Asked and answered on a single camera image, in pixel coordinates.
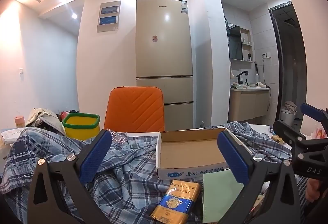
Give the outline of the right hand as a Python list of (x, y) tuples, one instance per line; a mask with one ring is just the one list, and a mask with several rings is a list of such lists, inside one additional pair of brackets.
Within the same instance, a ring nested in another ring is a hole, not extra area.
[(308, 202), (314, 202), (315, 200), (318, 200), (320, 197), (320, 187), (322, 182), (317, 179), (308, 179), (306, 184), (306, 192), (305, 197), (308, 200)]

